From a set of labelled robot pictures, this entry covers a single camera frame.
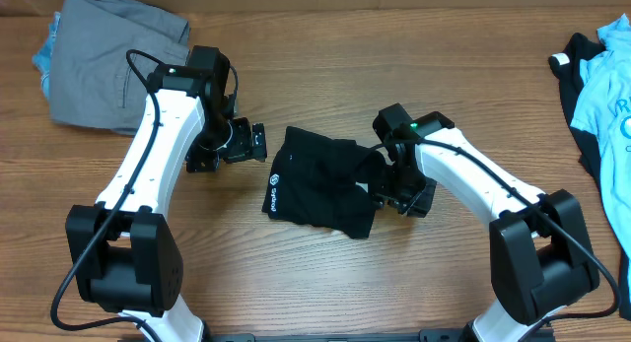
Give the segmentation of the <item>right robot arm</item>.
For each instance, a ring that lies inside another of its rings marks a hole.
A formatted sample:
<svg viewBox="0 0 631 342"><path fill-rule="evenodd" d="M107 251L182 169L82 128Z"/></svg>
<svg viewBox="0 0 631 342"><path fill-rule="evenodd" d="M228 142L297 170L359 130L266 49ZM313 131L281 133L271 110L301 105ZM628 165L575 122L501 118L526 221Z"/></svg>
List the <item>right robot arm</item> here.
<svg viewBox="0 0 631 342"><path fill-rule="evenodd" d="M578 200L504 171L437 111L414 119L395 103L379 111L373 129L391 161L369 189L378 205L424 217L442 185L489 234L494 303L466 326L424 329L420 340L554 340L551 317L599 285Z"/></svg>

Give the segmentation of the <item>black polo shirt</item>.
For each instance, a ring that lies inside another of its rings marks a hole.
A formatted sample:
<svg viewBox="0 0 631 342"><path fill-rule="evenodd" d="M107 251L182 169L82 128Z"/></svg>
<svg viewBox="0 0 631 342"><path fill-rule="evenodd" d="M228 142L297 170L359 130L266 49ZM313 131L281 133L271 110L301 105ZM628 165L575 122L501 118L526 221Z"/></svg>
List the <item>black polo shirt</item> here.
<svg viewBox="0 0 631 342"><path fill-rule="evenodd" d="M289 126L272 163L262 212L366 239L377 211L369 189L385 169L377 150Z"/></svg>

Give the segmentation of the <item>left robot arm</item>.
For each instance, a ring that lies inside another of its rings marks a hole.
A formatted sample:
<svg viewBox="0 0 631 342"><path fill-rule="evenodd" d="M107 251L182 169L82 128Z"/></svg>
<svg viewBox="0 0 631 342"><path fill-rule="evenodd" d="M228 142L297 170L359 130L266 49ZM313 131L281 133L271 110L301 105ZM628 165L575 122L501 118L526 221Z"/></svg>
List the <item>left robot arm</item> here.
<svg viewBox="0 0 631 342"><path fill-rule="evenodd" d="M139 78L146 106L119 169L94 205L75 205L66 219L73 265L51 303L56 327L130 322L148 341L210 340L181 294L167 217L181 171L267 158L263 125L237 117L237 96L226 92L236 74L218 48L196 45L184 65L157 61Z"/></svg>

